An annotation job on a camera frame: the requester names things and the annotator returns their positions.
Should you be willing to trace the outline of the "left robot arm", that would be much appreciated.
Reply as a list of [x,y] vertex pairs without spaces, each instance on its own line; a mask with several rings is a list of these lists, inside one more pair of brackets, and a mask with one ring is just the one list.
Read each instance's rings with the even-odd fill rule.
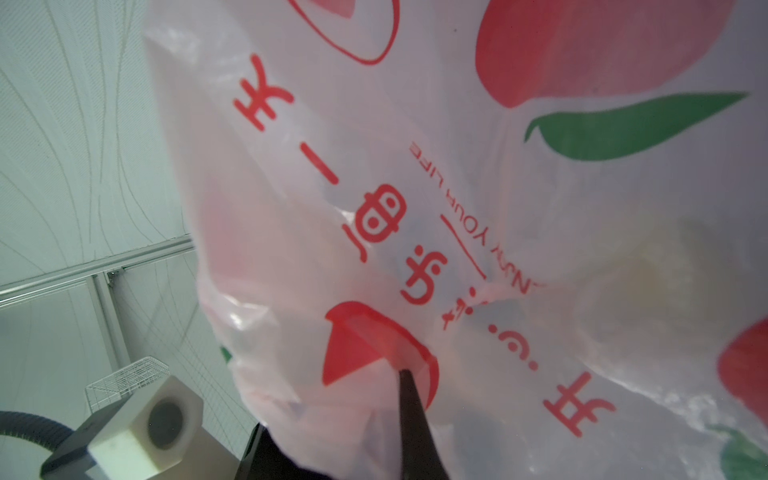
[[55,452],[75,431],[55,420],[40,415],[0,412],[1,435],[22,439]]

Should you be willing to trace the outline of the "pink printed plastic bag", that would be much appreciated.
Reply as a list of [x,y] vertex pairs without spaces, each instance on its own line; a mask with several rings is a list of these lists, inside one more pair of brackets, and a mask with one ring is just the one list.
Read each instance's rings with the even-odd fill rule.
[[296,464],[767,475],[763,1],[152,1],[246,408]]

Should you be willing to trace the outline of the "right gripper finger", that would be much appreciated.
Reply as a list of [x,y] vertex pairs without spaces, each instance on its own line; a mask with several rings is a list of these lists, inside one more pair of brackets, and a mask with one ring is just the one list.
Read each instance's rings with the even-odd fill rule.
[[413,374],[398,372],[401,478],[448,480],[448,473],[434,444]]

